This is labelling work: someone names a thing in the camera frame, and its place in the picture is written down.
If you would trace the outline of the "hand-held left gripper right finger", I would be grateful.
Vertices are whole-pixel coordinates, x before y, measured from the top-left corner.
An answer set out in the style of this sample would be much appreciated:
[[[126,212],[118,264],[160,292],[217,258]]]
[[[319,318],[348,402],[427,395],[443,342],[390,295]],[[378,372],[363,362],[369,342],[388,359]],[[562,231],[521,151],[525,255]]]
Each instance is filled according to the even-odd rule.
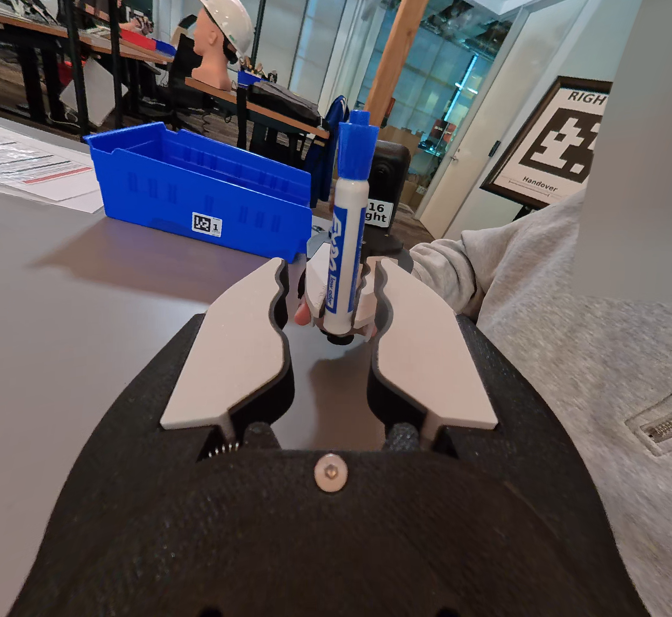
[[[374,416],[387,429],[410,424],[425,448],[443,428],[494,430],[499,420],[449,304],[387,258],[376,263],[374,288]]]

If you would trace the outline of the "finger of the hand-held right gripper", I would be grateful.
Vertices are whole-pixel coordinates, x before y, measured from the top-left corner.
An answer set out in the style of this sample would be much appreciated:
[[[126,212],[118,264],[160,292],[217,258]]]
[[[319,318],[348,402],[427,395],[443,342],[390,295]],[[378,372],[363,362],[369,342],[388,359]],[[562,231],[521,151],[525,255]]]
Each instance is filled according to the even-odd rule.
[[[375,269],[379,260],[379,256],[370,256],[359,265],[353,329],[364,329],[374,323],[377,307]]]
[[[319,247],[315,254],[307,261],[304,297],[312,319],[319,319],[324,313],[330,260],[331,247]]]

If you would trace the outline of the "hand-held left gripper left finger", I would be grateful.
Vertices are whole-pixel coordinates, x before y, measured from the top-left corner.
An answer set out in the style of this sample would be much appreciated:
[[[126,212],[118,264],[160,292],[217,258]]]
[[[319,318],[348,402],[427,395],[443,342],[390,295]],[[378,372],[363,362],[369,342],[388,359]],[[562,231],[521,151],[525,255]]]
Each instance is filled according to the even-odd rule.
[[[272,425],[294,401],[288,263],[273,258],[206,311],[160,419],[164,430],[218,428],[227,446],[252,424]]]

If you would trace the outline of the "blue whiteboard marker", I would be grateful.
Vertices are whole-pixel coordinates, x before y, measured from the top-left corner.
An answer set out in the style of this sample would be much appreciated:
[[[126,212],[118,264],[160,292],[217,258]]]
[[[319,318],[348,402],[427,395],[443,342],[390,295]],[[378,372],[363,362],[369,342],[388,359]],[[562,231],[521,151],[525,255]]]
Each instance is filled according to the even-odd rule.
[[[323,330],[342,340],[352,330],[370,176],[379,128],[370,113],[354,110],[341,123],[338,179],[332,210],[331,251],[324,298]]]

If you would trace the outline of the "blue plastic storage bin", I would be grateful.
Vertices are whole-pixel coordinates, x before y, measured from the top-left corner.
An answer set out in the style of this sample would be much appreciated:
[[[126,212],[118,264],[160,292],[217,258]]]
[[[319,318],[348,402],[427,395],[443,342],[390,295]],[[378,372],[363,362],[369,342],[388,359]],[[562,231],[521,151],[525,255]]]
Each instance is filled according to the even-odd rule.
[[[289,263],[307,252],[307,172],[163,123],[85,141],[107,217]]]

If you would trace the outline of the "person's right forearm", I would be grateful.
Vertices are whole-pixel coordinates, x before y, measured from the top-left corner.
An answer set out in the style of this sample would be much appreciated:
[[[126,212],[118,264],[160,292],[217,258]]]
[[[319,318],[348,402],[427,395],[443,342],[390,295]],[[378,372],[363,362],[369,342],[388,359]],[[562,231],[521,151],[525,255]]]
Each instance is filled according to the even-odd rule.
[[[569,277],[585,193],[505,226],[418,244],[413,275],[488,336],[555,329],[581,308]]]

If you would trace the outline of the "black bag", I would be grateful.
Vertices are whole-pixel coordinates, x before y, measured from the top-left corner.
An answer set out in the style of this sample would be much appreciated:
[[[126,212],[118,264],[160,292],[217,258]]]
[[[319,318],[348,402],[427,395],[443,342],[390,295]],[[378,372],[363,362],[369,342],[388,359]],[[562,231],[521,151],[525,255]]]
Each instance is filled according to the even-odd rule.
[[[276,83],[261,80],[248,86],[247,101],[311,127],[322,124],[317,104]]]

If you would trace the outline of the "wooden support beam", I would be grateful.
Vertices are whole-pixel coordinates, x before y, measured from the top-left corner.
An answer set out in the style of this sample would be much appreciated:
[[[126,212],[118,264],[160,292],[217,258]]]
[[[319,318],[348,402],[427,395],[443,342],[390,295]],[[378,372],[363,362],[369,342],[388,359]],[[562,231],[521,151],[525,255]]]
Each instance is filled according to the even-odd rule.
[[[365,101],[365,110],[370,114],[370,124],[381,126],[384,115],[413,45],[423,12],[429,0],[401,0],[384,46],[370,92]]]

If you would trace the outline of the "framed black-white marker poster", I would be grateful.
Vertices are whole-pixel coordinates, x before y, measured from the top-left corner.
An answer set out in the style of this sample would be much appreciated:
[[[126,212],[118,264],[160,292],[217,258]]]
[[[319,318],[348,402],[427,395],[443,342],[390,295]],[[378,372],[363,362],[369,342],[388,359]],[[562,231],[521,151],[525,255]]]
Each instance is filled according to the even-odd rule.
[[[585,188],[612,82],[558,76],[481,189],[541,210]]]

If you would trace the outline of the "blue tool holder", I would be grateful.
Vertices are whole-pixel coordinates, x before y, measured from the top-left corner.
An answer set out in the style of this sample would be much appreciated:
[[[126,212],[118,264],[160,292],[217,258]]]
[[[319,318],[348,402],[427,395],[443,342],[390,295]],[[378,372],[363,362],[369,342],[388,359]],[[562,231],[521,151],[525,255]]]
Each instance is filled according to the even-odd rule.
[[[262,63],[254,64],[250,56],[240,58],[237,74],[238,85],[247,87],[260,82],[276,84],[278,82],[276,70],[265,71]]]

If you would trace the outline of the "white hard hat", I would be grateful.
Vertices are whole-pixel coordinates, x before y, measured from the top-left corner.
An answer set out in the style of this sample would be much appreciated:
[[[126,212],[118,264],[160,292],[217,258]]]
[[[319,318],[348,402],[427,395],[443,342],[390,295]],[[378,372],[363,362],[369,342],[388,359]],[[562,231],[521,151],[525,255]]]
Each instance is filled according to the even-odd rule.
[[[208,17],[224,36],[223,51],[229,63],[247,55],[253,44],[255,28],[240,0],[199,0]]]

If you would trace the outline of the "printed white paper sheet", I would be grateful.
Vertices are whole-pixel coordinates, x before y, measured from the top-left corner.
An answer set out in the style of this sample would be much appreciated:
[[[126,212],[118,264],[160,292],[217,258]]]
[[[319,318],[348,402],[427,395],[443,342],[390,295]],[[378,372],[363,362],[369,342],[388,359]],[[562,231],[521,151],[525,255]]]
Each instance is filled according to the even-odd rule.
[[[95,213],[104,207],[88,153],[1,128],[1,194]]]

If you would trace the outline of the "blue and red box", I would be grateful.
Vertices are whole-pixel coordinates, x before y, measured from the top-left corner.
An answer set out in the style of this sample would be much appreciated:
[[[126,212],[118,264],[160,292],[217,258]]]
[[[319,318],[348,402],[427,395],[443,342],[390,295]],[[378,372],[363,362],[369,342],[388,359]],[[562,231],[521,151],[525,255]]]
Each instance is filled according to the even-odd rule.
[[[163,55],[174,57],[177,49],[170,43],[165,43],[151,37],[144,36],[127,29],[120,29],[120,40],[134,48],[144,51],[157,51]]]

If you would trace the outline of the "white hanging board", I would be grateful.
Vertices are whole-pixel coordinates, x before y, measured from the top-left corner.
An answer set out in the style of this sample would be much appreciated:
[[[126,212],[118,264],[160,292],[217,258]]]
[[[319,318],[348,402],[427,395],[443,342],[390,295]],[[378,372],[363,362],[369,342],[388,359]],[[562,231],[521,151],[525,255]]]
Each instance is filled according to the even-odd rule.
[[[87,99],[89,123],[95,127],[103,126],[106,118],[112,116],[113,129],[121,126],[114,124],[115,98],[113,90],[113,75],[103,67],[98,59],[88,59],[83,67],[83,79]],[[76,112],[77,98],[74,80],[72,80],[59,96],[65,107]]]

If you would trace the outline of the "long wooden desk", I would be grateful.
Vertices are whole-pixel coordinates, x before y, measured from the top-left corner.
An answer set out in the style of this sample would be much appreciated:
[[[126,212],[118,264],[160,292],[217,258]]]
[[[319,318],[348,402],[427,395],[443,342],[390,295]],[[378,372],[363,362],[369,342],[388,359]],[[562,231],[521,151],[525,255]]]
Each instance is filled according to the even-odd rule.
[[[55,51],[55,41],[67,43],[69,41],[68,29],[62,25],[44,24],[12,14],[9,11],[1,11],[1,30],[6,31],[8,26],[21,28],[21,34],[11,33],[9,37],[2,39],[3,42],[19,44],[21,41],[27,42],[28,46],[39,50],[43,43],[46,44],[46,50]],[[102,27],[99,33],[93,31],[79,30],[79,42],[85,45],[88,50],[98,54],[112,54],[111,33],[108,27]],[[122,58],[135,59],[151,64],[167,65],[172,63],[174,57],[163,55],[157,51],[144,51],[134,48],[120,40],[120,56]],[[1,107],[2,111],[20,115],[33,122],[46,123],[47,115],[42,102],[42,95],[38,94],[37,71],[29,69],[28,63],[20,59],[22,73],[27,78],[24,89],[28,101],[26,111],[12,109],[10,107]]]

